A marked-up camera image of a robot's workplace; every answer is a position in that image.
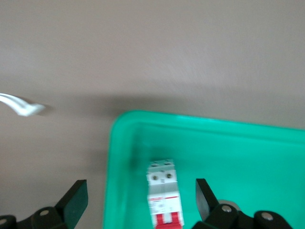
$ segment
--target red breaker base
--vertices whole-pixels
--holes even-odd
[[[155,229],[182,229],[182,225],[179,222],[178,212],[172,212],[172,222],[164,223],[163,214],[156,215],[157,225]]]

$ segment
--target metal bolt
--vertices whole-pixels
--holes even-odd
[[[223,205],[221,208],[224,212],[231,212],[232,208],[230,208],[228,205]]]
[[[266,220],[269,220],[269,221],[273,220],[273,216],[268,212],[263,212],[262,217]]]
[[[45,215],[48,215],[48,213],[49,213],[49,210],[43,210],[39,215],[45,216]]]
[[[5,224],[7,221],[7,219],[0,219],[0,225]]]

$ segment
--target green plastic tray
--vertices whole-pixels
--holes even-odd
[[[150,161],[168,158],[184,229],[200,220],[196,178],[251,217],[271,210],[305,229],[305,131],[145,111],[127,112],[113,126],[104,229],[153,228],[146,171]]]

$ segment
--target gray wall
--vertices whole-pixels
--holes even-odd
[[[109,130],[146,109],[305,128],[305,1],[2,0],[0,215],[27,217],[76,179],[77,228],[102,223]]]

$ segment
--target miniature circuit breaker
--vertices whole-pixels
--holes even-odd
[[[172,160],[153,161],[148,167],[148,204],[155,229],[184,225],[177,175]]]

